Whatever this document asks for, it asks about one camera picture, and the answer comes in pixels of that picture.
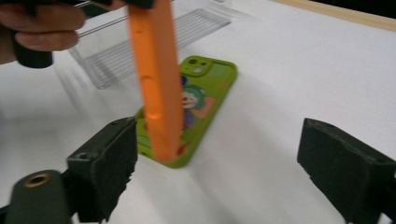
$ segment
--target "human hand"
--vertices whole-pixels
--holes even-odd
[[[69,49],[77,44],[75,30],[82,27],[85,15],[67,4],[37,6],[37,16],[29,16],[21,4],[0,5],[0,63],[15,61],[10,29],[22,46],[39,51]]]

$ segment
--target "clear plastic container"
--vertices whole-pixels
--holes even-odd
[[[231,0],[177,0],[173,8],[179,49],[231,22]],[[135,72],[127,19],[124,10],[89,19],[69,50],[98,89]]]

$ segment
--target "brass screw hole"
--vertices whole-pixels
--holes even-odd
[[[26,180],[24,186],[26,188],[35,188],[47,183],[49,180],[50,180],[50,175],[48,174],[34,175],[30,177],[28,180]]]

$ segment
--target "black clamp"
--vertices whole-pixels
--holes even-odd
[[[298,162],[347,223],[396,220],[396,161],[337,127],[305,119]]]
[[[67,158],[64,173],[26,176],[14,186],[11,202],[0,209],[0,224],[70,224],[109,220],[137,161],[136,121],[109,123]]]

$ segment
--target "black object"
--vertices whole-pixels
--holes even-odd
[[[26,176],[0,209],[0,224],[69,224],[109,220],[137,161],[136,122],[109,123],[67,158],[68,169]]]
[[[37,51],[27,49],[15,40],[17,31],[12,31],[12,42],[14,45],[14,53],[17,61],[30,68],[46,68],[52,65],[52,53],[49,51]]]
[[[137,7],[153,8],[154,0],[124,0],[128,4],[132,4]]]
[[[305,119],[298,162],[347,223],[396,220],[396,161],[331,124]]]
[[[360,12],[396,19],[394,0],[311,0],[335,7],[343,7]]]

